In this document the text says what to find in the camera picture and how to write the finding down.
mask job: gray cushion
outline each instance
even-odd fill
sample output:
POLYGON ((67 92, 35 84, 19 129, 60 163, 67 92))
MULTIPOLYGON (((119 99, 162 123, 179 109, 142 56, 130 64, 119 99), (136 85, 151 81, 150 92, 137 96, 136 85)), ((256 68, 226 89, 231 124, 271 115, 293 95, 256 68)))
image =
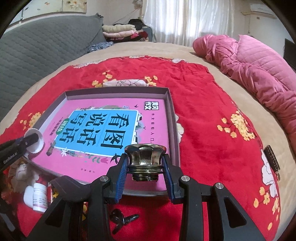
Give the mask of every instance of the gray cushion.
POLYGON ((0 121, 36 82, 105 42, 103 17, 61 16, 16 27, 0 39, 0 121))

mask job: bottle label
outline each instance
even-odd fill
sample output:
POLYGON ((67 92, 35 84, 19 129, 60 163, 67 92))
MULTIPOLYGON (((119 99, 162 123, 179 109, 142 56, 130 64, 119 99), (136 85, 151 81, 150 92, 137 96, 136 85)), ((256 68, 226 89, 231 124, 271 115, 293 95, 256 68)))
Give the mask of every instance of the bottle label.
POLYGON ((48 207, 47 198, 42 198, 42 197, 33 198, 33 207, 40 207, 40 208, 47 209, 48 207))

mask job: white curtain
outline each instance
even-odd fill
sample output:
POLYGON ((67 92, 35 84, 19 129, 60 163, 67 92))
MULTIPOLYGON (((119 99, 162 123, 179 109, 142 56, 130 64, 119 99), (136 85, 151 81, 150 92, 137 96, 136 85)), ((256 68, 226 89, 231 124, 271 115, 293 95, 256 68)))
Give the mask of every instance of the white curtain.
POLYGON ((157 42, 192 46, 206 34, 233 34, 234 0, 144 0, 142 13, 157 42))

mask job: chrome bottle cap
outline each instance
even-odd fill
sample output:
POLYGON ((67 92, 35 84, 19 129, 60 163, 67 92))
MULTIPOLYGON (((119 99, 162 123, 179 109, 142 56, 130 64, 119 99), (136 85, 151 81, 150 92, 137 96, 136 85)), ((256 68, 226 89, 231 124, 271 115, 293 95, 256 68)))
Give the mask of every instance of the chrome bottle cap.
POLYGON ((133 181, 157 181, 162 174, 161 158, 166 147, 156 144, 133 144, 124 148, 129 157, 128 173, 133 181))

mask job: white pill bottle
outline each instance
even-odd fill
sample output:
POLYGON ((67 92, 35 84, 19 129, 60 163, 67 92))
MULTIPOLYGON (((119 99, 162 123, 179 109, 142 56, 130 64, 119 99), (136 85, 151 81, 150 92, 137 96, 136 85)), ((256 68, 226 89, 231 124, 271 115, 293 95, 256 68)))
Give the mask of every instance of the white pill bottle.
POLYGON ((44 213, 48 208, 47 202, 47 188, 45 185, 40 183, 34 184, 33 192, 33 210, 39 213, 44 213))

